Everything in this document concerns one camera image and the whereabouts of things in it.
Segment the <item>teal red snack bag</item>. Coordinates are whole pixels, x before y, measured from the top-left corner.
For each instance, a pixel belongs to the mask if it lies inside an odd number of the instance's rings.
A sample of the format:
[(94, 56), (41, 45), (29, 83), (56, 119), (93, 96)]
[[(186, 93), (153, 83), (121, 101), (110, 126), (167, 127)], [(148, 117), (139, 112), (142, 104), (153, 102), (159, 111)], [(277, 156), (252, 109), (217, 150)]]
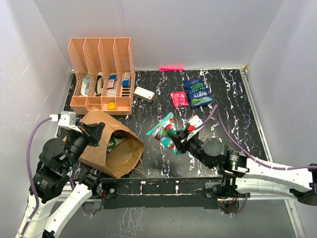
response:
[(151, 136), (159, 141), (163, 146), (169, 148), (175, 155), (180, 155), (181, 152), (176, 148), (169, 134), (176, 134), (174, 122), (174, 114), (170, 112), (163, 118), (154, 128), (147, 132), (147, 136)]

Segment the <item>brown paper bag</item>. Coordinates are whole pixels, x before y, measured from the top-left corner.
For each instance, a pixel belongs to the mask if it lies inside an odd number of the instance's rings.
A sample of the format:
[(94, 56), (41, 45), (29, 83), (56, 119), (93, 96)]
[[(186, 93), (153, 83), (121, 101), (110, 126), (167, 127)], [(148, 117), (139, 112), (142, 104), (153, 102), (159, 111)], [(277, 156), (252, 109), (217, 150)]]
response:
[[(103, 122), (105, 127), (98, 147), (87, 146), (79, 158), (84, 163), (116, 179), (130, 173), (140, 161), (144, 152), (142, 140), (114, 117), (93, 107), (80, 120), (85, 124)], [(107, 145), (113, 135), (122, 135), (124, 141), (107, 153)]]

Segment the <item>red snack packet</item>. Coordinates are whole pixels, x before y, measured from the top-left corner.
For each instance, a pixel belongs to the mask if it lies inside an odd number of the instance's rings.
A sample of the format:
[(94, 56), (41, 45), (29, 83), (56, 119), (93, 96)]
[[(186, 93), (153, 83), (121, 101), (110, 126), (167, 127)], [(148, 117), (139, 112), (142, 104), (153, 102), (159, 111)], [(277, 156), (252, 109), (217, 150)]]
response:
[(175, 108), (188, 106), (189, 102), (184, 91), (170, 93), (173, 106)]

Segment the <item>blue Burts chips bag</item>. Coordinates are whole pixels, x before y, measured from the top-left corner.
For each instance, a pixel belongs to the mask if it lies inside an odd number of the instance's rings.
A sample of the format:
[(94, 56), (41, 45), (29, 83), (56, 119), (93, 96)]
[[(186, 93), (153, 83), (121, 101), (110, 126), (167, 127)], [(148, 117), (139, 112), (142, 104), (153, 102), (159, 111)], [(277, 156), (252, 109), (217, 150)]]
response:
[(213, 102), (213, 98), (201, 79), (184, 80), (183, 85), (188, 94), (191, 108), (204, 106)]

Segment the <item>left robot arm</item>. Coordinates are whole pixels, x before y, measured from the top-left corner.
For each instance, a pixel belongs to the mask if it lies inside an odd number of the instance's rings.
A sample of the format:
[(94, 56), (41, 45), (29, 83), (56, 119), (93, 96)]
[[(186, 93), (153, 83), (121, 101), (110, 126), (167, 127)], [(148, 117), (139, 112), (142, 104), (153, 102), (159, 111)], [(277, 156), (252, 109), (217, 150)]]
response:
[(91, 197), (102, 193), (102, 180), (87, 172), (71, 194), (52, 211), (65, 185), (69, 172), (88, 146), (97, 147), (102, 137), (103, 122), (77, 122), (68, 128), (65, 140), (52, 138), (39, 155), (42, 165), (33, 175), (28, 171), (30, 188), (25, 214), (17, 232), (18, 238), (57, 238), (67, 222)]

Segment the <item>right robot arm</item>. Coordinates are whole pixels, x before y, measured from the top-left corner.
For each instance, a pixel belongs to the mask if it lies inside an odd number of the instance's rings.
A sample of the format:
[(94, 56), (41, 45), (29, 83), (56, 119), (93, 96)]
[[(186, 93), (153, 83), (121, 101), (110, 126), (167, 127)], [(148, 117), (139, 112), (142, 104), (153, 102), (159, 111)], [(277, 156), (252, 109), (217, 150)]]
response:
[(297, 199), (298, 202), (317, 204), (317, 167), (301, 168), (252, 159), (246, 153), (230, 150), (216, 138), (201, 141), (187, 130), (169, 133), (168, 137), (180, 153), (190, 152), (209, 169), (218, 168), (222, 184), (208, 189), (219, 196), (249, 193), (276, 194)]

